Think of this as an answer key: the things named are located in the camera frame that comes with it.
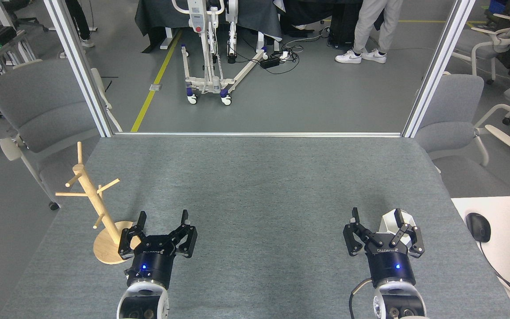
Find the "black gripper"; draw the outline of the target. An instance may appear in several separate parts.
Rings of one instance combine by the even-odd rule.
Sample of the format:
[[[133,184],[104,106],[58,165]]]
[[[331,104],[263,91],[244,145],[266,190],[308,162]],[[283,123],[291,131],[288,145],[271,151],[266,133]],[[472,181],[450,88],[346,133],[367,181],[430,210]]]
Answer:
[[[133,258],[133,264],[126,270],[127,286],[143,280],[153,280],[169,288],[176,255],[191,258],[196,244],[197,229],[189,222],[188,210],[182,212],[182,224],[168,235],[149,235],[143,232],[147,214],[140,212],[135,226],[121,231],[119,256]],[[135,249],[130,248],[133,237],[143,240]]]
[[[354,257],[363,245],[355,235],[366,245],[366,256],[370,267],[374,288],[384,285],[388,281],[405,281],[416,285],[408,252],[414,258],[419,258],[425,252],[421,231],[413,217],[403,213],[399,208],[393,212],[395,226],[388,224],[388,231],[393,233],[373,233],[365,228],[359,220],[358,208],[352,209],[350,224],[346,224],[343,237],[348,254]]]

